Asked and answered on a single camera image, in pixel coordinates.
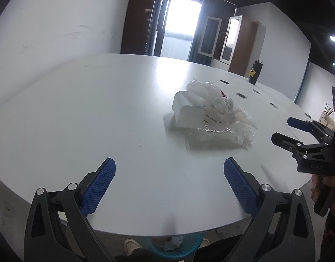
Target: blue curtain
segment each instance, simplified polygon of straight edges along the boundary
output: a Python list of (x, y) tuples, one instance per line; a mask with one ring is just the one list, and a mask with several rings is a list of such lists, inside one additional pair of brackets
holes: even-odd
[(193, 42), (191, 45), (189, 62), (210, 66), (211, 57), (198, 54), (198, 47), (204, 27), (206, 17), (229, 18), (234, 16), (236, 6), (225, 0), (203, 0), (201, 5), (197, 28), (195, 30)]

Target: hand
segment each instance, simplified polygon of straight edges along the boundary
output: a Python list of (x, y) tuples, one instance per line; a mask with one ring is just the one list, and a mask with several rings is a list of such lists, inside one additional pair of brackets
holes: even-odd
[[(323, 185), (329, 187), (335, 187), (335, 176), (319, 176), (316, 174), (312, 174), (312, 194), (311, 198), (314, 202), (317, 201), (322, 189)], [(332, 215), (335, 215), (335, 201), (332, 202), (330, 207), (330, 212)]]

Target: floor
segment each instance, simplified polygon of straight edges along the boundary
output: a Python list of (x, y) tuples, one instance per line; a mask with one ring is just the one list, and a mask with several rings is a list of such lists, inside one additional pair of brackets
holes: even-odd
[[(319, 215), (315, 214), (313, 211), (313, 202), (310, 198), (310, 188), (311, 188), (311, 182), (308, 182), (305, 184), (301, 190), (303, 191), (303, 194), (306, 198), (308, 207), (310, 209), (310, 215), (314, 227), (314, 233), (315, 233), (315, 243), (316, 243), (316, 260), (320, 257), (320, 245), (322, 242), (323, 232), (324, 232), (324, 226), (325, 226), (325, 219), (322, 218)], [(269, 232), (274, 233), (275, 226), (278, 222), (279, 216), (276, 215), (273, 218), (272, 224), (269, 228)], [(227, 237), (235, 236), (238, 234), (244, 233), (246, 230), (248, 224), (250, 223), (250, 218), (244, 219), (243, 221), (239, 221), (237, 223), (234, 223), (232, 225), (220, 227), (217, 229), (213, 229), (210, 231), (207, 231), (204, 235), (205, 238), (207, 238), (210, 243), (213, 243), (217, 240), (224, 239)], [(82, 256), (82, 253), (77, 246), (75, 239), (70, 231), (70, 228), (67, 227), (66, 229), (66, 235), (70, 242), (70, 245), (73, 249), (73, 251)], [(123, 243), (126, 239), (132, 238), (135, 239), (139, 244), (141, 244), (144, 248), (146, 248), (145, 238), (143, 237), (133, 237), (133, 236), (127, 236), (127, 235), (118, 235), (118, 234), (111, 234), (111, 233), (105, 233), (101, 231), (96, 231), (96, 235), (102, 245), (108, 250), (109, 253), (111, 253), (113, 256), (118, 255), (125, 255)], [(184, 258), (184, 262), (192, 262), (193, 261), (193, 255)]]

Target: yellow star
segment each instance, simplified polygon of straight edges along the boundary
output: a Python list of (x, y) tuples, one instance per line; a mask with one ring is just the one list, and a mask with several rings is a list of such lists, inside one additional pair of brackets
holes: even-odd
[(251, 69), (250, 73), (249, 73), (249, 76), (254, 77), (255, 74), (256, 74), (256, 72), (254, 71), (254, 69)]

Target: black pants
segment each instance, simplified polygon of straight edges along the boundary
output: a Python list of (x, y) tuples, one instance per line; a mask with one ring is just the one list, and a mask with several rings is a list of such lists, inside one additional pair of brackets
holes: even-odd
[[(211, 243), (197, 250), (193, 262), (222, 262), (242, 235)], [(135, 249), (130, 256), (116, 256), (117, 262), (166, 262), (148, 250)]]

